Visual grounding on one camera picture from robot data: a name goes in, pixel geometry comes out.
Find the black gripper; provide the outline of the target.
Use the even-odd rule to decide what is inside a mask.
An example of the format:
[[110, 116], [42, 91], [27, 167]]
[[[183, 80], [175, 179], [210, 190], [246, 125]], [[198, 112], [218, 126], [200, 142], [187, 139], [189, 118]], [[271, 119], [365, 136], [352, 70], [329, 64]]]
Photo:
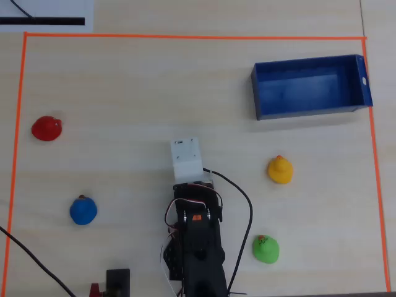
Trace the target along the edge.
[[184, 215], [201, 212], [210, 214], [210, 219], [223, 221], [223, 199], [212, 182], [196, 181], [173, 186], [174, 204], [179, 222]]

